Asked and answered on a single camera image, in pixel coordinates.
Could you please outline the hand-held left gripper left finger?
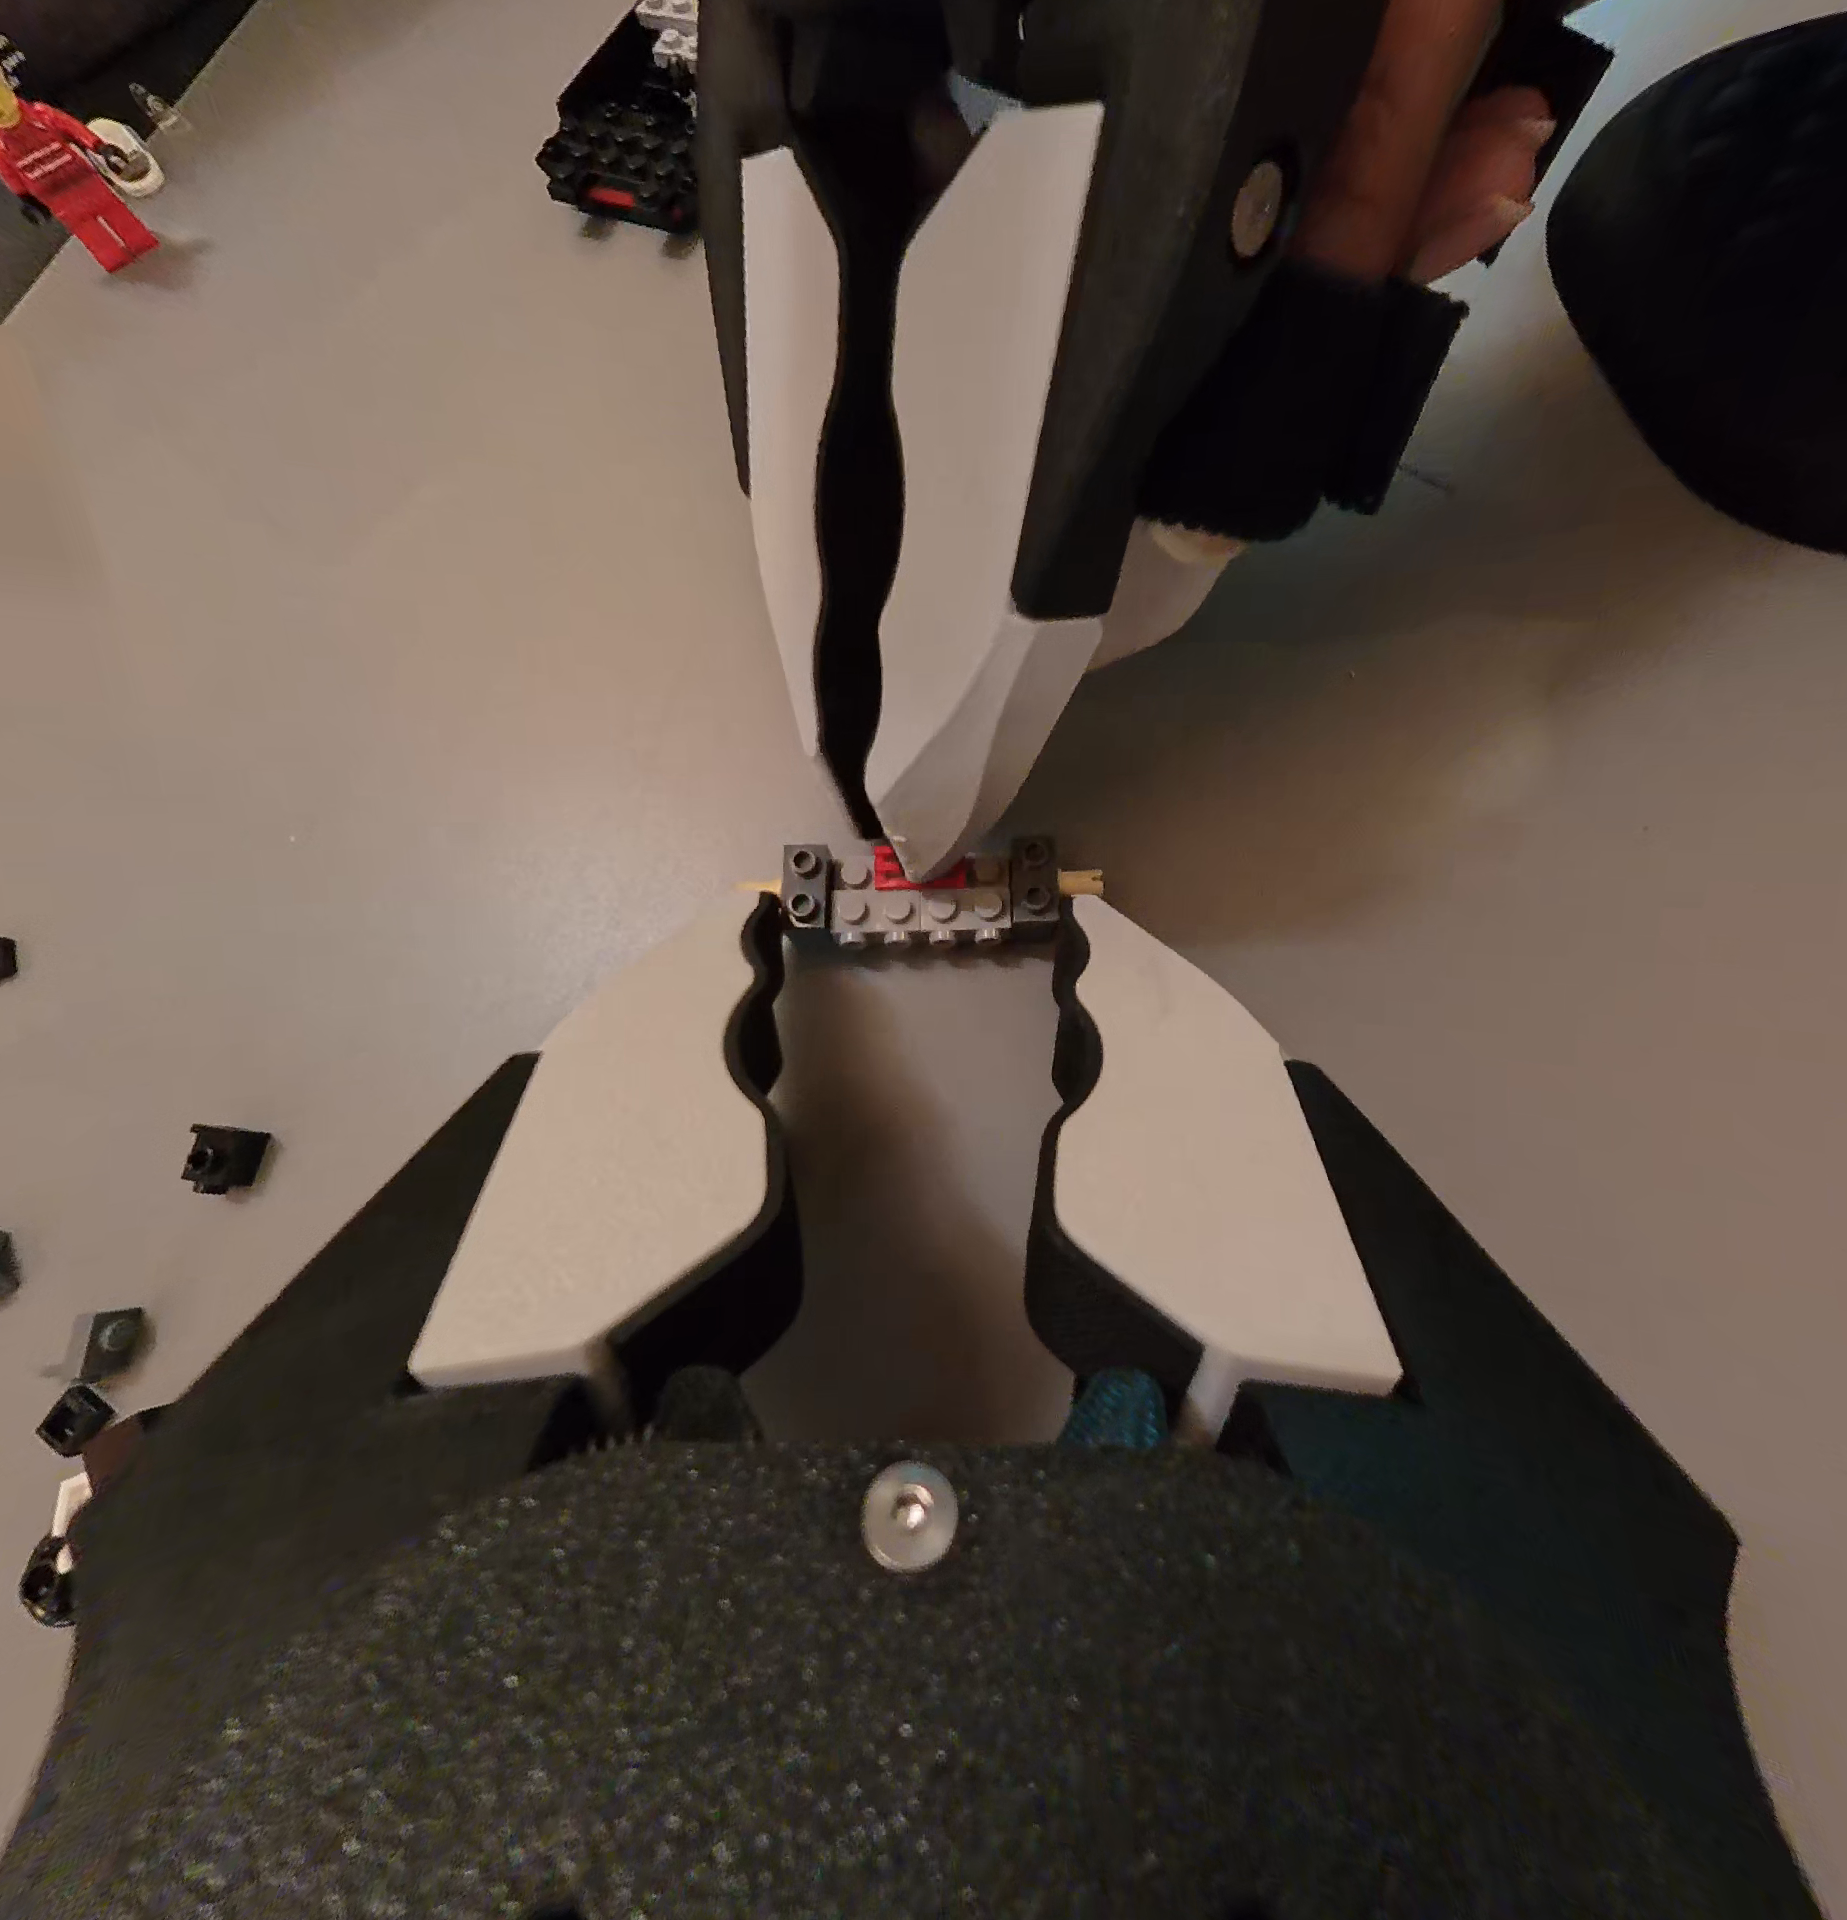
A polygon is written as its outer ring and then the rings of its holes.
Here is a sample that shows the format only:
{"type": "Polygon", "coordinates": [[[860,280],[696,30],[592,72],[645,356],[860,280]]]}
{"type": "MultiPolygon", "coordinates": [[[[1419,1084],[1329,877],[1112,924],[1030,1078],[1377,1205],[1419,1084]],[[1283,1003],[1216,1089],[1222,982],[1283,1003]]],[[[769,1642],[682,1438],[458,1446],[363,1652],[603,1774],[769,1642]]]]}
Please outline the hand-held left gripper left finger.
{"type": "Polygon", "coordinates": [[[781,1342],[799,1309],[769,1103],[782,976],[781,904],[712,904],[558,1022],[407,1357],[422,1387],[655,1396],[781,1342]]]}

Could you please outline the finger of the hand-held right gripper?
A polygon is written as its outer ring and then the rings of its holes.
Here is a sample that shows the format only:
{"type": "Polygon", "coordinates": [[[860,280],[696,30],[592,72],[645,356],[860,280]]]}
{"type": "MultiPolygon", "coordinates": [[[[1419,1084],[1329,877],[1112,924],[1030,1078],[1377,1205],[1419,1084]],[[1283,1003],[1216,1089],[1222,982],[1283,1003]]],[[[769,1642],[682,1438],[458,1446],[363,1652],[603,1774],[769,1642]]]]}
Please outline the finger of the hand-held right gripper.
{"type": "Polygon", "coordinates": [[[896,288],[905,522],[866,791],[913,879],[999,822],[1102,639],[1102,616],[1026,616],[1011,590],[1102,123],[1100,103],[994,117],[896,288]]]}
{"type": "Polygon", "coordinates": [[[845,381],[845,252],[795,148],[741,162],[745,498],[795,733],[854,830],[866,789],[872,647],[843,541],[830,553],[825,458],[845,381]]]}

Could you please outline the red toy minifigure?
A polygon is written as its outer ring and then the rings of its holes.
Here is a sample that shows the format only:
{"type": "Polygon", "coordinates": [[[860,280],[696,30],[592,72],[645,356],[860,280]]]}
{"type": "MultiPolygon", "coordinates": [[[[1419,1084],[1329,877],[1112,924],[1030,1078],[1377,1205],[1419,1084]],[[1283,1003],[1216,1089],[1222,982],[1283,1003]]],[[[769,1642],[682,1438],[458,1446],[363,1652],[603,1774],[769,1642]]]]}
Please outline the red toy minifigure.
{"type": "Polygon", "coordinates": [[[0,180],[34,225],[59,225],[106,272],[158,252],[158,235],[106,172],[121,148],[52,105],[25,103],[0,65],[0,180]]]}

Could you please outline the grey axle brick assembly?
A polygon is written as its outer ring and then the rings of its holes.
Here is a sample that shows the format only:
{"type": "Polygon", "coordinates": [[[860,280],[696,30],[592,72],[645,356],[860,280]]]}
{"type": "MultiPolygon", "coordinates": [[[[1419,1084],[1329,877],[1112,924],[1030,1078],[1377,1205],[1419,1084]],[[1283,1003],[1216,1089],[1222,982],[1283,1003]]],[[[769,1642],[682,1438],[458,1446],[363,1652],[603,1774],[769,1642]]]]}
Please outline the grey axle brick assembly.
{"type": "Polygon", "coordinates": [[[961,856],[954,862],[966,862],[966,886],[958,892],[878,894],[870,886],[872,843],[789,843],[779,877],[751,881],[748,889],[781,903],[794,939],[845,950],[1035,942],[1054,937],[1063,903],[1105,895],[1102,871],[1066,866],[1049,836],[994,840],[961,856]]]}

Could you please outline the black brick chassis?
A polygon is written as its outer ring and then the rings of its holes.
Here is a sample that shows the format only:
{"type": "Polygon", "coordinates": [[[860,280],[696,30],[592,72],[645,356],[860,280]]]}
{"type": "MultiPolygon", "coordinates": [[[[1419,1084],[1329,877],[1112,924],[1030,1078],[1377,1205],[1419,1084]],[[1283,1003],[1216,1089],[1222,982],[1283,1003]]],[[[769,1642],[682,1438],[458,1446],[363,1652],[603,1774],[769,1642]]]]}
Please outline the black brick chassis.
{"type": "Polygon", "coordinates": [[[604,222],[699,227],[696,2],[637,2],[555,100],[535,162],[553,202],[604,222]]]}

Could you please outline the scattered small brick pieces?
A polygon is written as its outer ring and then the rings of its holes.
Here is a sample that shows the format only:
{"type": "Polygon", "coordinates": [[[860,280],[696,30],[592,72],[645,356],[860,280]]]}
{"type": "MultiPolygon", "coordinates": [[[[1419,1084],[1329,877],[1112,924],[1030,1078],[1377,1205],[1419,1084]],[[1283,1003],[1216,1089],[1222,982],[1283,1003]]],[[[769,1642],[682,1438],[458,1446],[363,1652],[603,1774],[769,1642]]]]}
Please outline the scattered small brick pieces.
{"type": "MultiPolygon", "coordinates": [[[[245,1193],[263,1174],[275,1137],[267,1131],[196,1123],[183,1179],[190,1192],[208,1198],[245,1193]]],[[[59,1398],[38,1426],[49,1452],[76,1464],[60,1481],[52,1523],[25,1558],[19,1577],[24,1614],[46,1628],[64,1631],[76,1625],[76,1548],[70,1530],[83,1507],[94,1500],[103,1475],[114,1471],[91,1464],[97,1442],[121,1423],[110,1391],[151,1350],[151,1311],[142,1305],[97,1309],[80,1322],[70,1342],[70,1366],[59,1398]]]]}

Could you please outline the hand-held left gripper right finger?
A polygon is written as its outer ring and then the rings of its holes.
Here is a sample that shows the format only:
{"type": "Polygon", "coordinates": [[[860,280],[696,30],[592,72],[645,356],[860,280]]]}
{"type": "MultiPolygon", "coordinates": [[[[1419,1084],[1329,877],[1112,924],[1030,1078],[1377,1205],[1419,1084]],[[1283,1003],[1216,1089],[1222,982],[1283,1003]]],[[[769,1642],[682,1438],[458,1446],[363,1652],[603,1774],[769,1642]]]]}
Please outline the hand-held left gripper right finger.
{"type": "Polygon", "coordinates": [[[1063,908],[1053,987],[1025,1311],[1074,1410],[1130,1392],[1224,1444],[1260,1388],[1394,1398],[1405,1366],[1272,1036],[1111,904],[1063,908]]]}

